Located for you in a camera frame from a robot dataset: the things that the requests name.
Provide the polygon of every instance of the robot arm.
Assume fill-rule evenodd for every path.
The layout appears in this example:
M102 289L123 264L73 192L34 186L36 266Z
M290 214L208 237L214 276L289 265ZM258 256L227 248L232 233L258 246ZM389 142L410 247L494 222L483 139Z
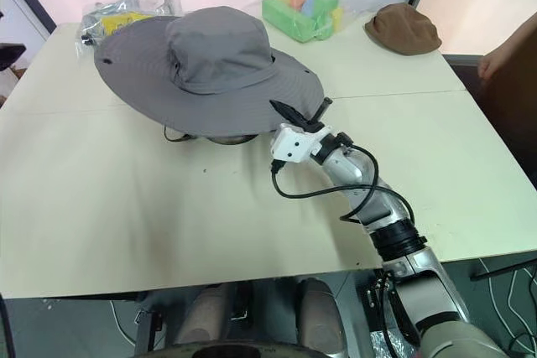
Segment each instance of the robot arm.
M390 302L421 343L425 357L505 356L479 329L470 324L467 307L434 252L414 226L411 210L381 179L371 195L375 164L366 150L354 147L345 134L334 135L319 118L331 100L326 98L314 118L307 121L291 106L271 101L291 124L282 124L272 141L273 180L286 162L316 161L356 209L349 221L360 222L383 259L383 269L396 284Z

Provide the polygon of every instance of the hat brim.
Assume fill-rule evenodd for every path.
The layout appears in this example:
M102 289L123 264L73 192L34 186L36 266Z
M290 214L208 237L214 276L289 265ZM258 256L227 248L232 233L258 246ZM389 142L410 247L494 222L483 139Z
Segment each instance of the hat brim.
M277 100L310 118L322 103L317 76L298 60L272 49L277 70L267 80L215 95L197 95L171 80L164 31L177 17L137 21L104 39L95 53L101 78L122 100L177 131L206 137L271 132L285 120L271 107Z

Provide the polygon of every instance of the person's hand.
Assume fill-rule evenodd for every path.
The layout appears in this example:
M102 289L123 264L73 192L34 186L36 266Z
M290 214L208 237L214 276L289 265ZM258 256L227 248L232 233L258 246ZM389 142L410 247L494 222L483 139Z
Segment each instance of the person's hand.
M488 81L496 71L511 57L513 51L508 44L501 44L492 52L486 54L479 61L477 75L483 81Z

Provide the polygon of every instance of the white table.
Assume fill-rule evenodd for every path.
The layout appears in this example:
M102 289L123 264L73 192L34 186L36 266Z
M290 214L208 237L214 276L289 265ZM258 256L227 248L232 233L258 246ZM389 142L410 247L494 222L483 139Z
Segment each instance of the white table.
M168 143L162 127L78 60L56 29L0 110L0 290L5 297L115 293L378 267L342 195L279 197L269 135L241 146ZM378 158L442 261L535 248L537 194L438 52L405 57L356 24L271 43L321 78L323 121ZM328 186L314 163L281 186Z

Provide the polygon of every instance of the brown cap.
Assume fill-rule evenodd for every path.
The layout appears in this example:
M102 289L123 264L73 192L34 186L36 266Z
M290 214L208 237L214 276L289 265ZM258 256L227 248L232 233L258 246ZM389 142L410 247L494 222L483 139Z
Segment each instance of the brown cap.
M365 29L386 48L400 54L426 54L442 44L435 25L407 3L381 8Z

